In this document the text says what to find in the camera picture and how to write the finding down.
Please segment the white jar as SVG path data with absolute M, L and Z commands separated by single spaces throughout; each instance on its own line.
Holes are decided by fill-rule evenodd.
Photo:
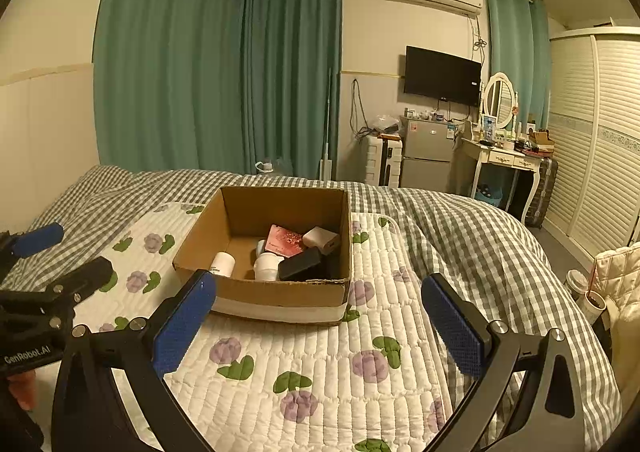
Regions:
M 231 278 L 235 267 L 235 258 L 227 252 L 218 252 L 209 266 L 215 276 Z

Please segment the light blue square device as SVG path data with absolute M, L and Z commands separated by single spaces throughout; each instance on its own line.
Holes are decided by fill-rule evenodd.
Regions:
M 262 239 L 256 243 L 256 256 L 259 257 L 262 255 L 262 252 L 265 250 L 266 240 Z

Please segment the large white cylinder bottle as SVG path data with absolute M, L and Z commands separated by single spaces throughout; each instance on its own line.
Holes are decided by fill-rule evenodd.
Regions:
M 276 282 L 283 257 L 270 252 L 261 253 L 254 264 L 254 276 L 258 282 Z

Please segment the red rose pattern card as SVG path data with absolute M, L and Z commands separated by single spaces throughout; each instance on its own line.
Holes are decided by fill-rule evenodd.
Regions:
M 306 250 L 303 236 L 278 225 L 270 227 L 266 238 L 265 251 L 290 258 Z

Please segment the black rectangular box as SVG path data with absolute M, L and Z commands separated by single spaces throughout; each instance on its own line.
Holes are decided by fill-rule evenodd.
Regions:
M 285 282 L 306 282 L 334 278 L 331 259 L 316 247 L 288 257 L 278 264 L 278 279 Z

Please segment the white rounded charger block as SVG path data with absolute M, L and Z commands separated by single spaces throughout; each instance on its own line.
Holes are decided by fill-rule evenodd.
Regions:
M 317 249 L 322 255 L 328 256 L 341 245 L 341 236 L 322 227 L 313 227 L 303 234 L 304 246 Z

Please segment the cream padded jacket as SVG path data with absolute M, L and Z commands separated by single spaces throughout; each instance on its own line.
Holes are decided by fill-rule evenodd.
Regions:
M 627 412 L 639 392 L 639 243 L 594 257 L 594 289 L 604 297 L 608 310 L 612 365 Z

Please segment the grey checkered bed blanket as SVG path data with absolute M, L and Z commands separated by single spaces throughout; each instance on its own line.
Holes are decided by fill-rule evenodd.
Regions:
M 58 215 L 78 209 L 152 209 L 168 202 L 198 203 L 223 186 L 258 186 L 258 176 L 212 171 L 131 173 L 117 166 L 98 166 L 76 181 L 34 220 L 35 227 L 58 223 Z M 444 276 L 464 299 L 488 320 L 501 320 L 518 333 L 565 332 L 579 380 L 585 421 L 585 447 L 600 448 L 623 415 L 622 399 L 608 358 L 590 324 L 553 272 L 544 250 L 518 221 L 491 207 L 456 195 L 409 189 L 387 189 L 349 183 L 352 217 L 371 207 L 412 211 L 425 207 L 435 217 L 432 235 L 442 268 L 427 271 Z M 26 290 L 16 283 L 29 258 L 4 280 L 8 290 Z M 445 351 L 454 405 L 471 386 Z

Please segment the white louvered wardrobe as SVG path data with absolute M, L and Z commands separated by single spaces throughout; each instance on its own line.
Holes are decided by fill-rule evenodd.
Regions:
M 584 265 L 638 241 L 638 28 L 553 36 L 548 128 L 559 171 L 546 228 Z

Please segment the green curtain left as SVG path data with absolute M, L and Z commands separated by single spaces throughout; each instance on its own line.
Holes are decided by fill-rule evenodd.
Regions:
M 93 103 L 102 163 L 132 172 L 316 178 L 332 68 L 337 149 L 342 0 L 101 0 Z

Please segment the white mop pole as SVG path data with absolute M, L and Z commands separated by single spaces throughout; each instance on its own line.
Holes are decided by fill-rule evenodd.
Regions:
M 332 102 L 332 68 L 328 71 L 328 88 L 326 89 L 326 112 L 324 113 L 323 147 L 320 160 L 319 176 L 322 181 L 331 179 L 330 133 L 331 133 L 331 102 Z

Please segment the white suitcase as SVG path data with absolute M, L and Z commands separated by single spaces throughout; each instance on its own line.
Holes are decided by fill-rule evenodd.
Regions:
M 402 140 L 397 135 L 367 135 L 362 139 L 362 181 L 367 185 L 398 188 Z

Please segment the white oval vanity mirror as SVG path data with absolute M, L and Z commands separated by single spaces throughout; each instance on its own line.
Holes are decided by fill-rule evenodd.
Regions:
M 483 90 L 480 116 L 493 116 L 498 129 L 508 128 L 518 117 L 518 93 L 506 73 L 491 75 Z

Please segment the green curtain right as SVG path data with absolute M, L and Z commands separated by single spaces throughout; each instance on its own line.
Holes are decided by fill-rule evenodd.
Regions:
M 518 120 L 548 126 L 551 45 L 543 0 L 486 0 L 490 71 L 502 72 L 518 92 Z

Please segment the black wall television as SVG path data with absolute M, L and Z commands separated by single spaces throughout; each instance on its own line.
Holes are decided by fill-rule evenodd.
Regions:
M 477 107 L 482 65 L 474 60 L 407 46 L 404 93 Z

